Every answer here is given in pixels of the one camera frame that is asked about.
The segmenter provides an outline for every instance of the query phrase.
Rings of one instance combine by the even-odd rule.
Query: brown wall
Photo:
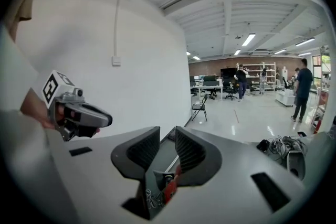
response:
[[[300,59],[298,58],[285,58],[285,57],[241,57],[241,58],[230,58],[223,60],[213,60],[205,62],[196,62],[189,64],[189,74],[190,76],[198,75],[221,75],[221,68],[227,67],[237,67],[239,64],[249,64],[249,63],[274,63],[276,68],[279,70],[283,69],[284,66],[288,70],[288,79],[295,74],[295,69],[300,67]]]

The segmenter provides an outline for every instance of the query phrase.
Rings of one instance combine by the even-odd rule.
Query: glossy floor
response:
[[[192,97],[192,103],[196,101],[199,101],[198,96]],[[247,95],[242,102],[224,98],[221,101],[219,93],[216,100],[208,99],[205,103],[208,121],[200,111],[187,127],[241,142],[260,142],[278,135],[294,136],[300,131],[309,136],[312,134],[310,121],[316,102],[316,95],[311,93],[303,122],[299,123],[290,118],[295,106],[287,108],[280,104],[275,100],[273,91],[264,95]]]

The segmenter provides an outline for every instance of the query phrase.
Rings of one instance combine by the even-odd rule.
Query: black hair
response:
[[[301,59],[301,62],[304,64],[305,67],[308,65],[306,58]]]

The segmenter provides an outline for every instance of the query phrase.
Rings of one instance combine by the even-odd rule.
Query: electrical outlet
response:
[[[121,66],[121,57],[120,56],[112,56],[112,66],[114,66],[114,67]]]

